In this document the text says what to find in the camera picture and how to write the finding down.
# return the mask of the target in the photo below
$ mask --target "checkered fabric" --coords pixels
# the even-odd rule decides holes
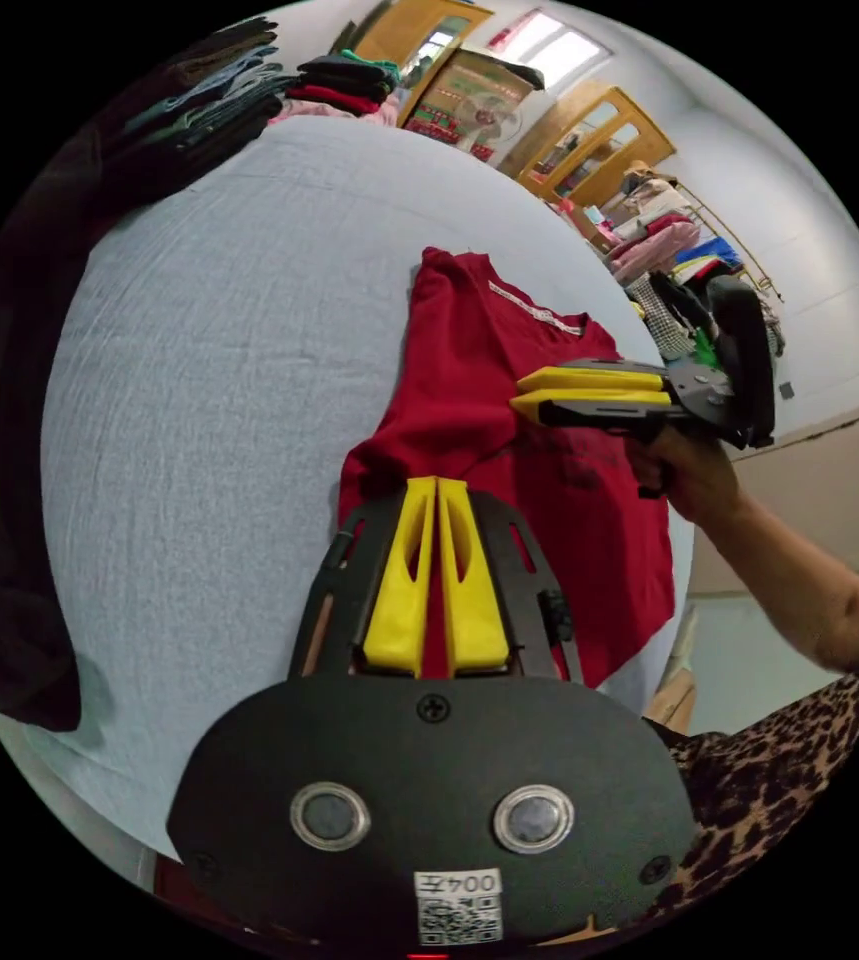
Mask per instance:
[[[626,287],[626,293],[642,307],[643,322],[656,341],[663,360],[679,360],[695,349],[695,338],[673,316],[662,298],[652,289],[649,274],[641,276]]]

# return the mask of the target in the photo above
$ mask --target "window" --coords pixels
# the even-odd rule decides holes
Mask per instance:
[[[587,69],[609,56],[605,47],[538,11],[527,15],[515,32],[500,40],[500,54],[539,70],[547,90],[576,70]]]

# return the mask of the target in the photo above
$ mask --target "bed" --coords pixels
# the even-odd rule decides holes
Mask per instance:
[[[47,545],[83,720],[27,728],[99,813],[170,857],[193,746],[281,680],[333,532],[346,452],[393,390],[426,246],[490,254],[537,303],[659,356],[584,241],[518,184],[395,128],[274,125],[92,254],[46,396]],[[676,618],[606,682],[642,713],[692,560],[670,511]]]

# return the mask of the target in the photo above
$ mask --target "pink clothing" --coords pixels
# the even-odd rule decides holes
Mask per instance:
[[[279,123],[287,117],[311,116],[311,117],[348,117],[350,120],[361,120],[363,123],[374,123],[380,127],[394,127],[399,119],[399,98],[390,94],[386,102],[375,112],[357,117],[349,113],[348,110],[340,110],[328,103],[319,103],[315,100],[283,100],[282,110],[279,111],[268,123],[272,126]]]
[[[622,284],[637,280],[649,270],[671,268],[677,253],[699,242],[699,228],[686,221],[671,223],[658,233],[637,243],[618,260],[609,263],[612,275]]]

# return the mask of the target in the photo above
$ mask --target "person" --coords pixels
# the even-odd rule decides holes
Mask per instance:
[[[843,675],[733,735],[686,737],[653,724],[682,774],[699,835],[647,922],[758,861],[845,763],[859,738],[859,575],[747,494],[718,442],[666,427],[649,446],[627,439],[626,455],[644,487],[658,488],[670,465],[675,510],[701,527],[799,654]],[[590,924],[582,936],[608,932]]]

